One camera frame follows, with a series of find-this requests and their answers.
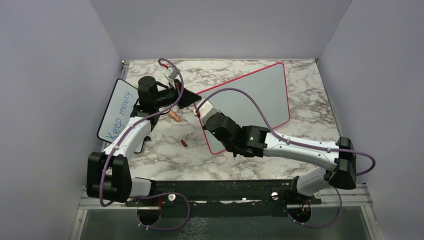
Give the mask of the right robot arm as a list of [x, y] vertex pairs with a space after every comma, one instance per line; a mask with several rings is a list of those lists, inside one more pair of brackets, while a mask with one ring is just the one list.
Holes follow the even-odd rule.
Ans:
[[356, 188], [356, 155], [352, 152], [353, 143], [347, 137], [340, 137], [337, 141], [319, 142], [285, 137], [282, 134], [275, 136], [266, 127], [239, 126], [221, 112], [199, 118], [203, 123], [202, 128], [210, 132], [235, 157], [279, 157], [317, 166], [316, 170], [292, 180], [288, 196], [296, 204], [325, 188]]

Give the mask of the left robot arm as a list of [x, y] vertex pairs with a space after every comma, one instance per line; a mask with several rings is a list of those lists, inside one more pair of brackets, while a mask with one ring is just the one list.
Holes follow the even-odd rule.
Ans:
[[163, 113], [173, 106], [183, 109], [201, 100], [178, 79], [159, 90], [161, 85], [152, 76], [140, 78], [137, 103], [125, 128], [103, 151], [92, 152], [88, 157], [86, 192], [99, 199], [103, 207], [134, 197], [147, 206], [157, 200], [152, 180], [131, 176], [129, 157], [144, 144]]

